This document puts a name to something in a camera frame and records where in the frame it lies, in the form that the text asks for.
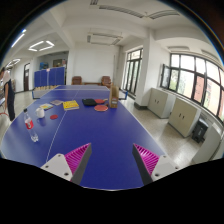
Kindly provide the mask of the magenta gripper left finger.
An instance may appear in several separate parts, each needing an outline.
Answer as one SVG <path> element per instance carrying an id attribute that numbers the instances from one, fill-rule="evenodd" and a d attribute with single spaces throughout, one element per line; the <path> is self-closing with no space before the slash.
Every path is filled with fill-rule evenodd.
<path id="1" fill-rule="evenodd" d="M 91 144 L 88 143 L 67 154 L 56 154 L 42 166 L 42 169 L 79 185 L 91 154 Z"/>

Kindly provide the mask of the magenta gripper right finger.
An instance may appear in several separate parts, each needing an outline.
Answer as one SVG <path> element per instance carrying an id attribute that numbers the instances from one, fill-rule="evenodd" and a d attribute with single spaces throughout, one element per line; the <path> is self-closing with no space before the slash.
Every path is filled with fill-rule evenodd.
<path id="1" fill-rule="evenodd" d="M 133 144 L 132 154 L 144 185 L 164 178 L 180 169 L 168 155 L 158 156 L 137 144 Z"/>

